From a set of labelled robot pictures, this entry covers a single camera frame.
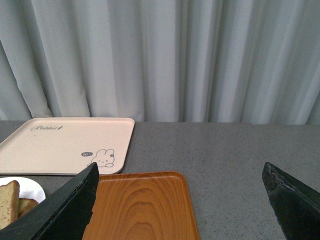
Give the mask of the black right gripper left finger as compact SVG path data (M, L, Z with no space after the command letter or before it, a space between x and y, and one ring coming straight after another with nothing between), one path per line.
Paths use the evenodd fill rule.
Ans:
M2 240L81 240L99 182L94 162L38 206L0 231Z

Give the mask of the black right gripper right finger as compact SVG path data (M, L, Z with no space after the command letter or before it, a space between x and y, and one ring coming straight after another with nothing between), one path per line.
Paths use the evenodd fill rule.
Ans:
M262 180L277 221L287 240L320 238L320 193L266 162Z

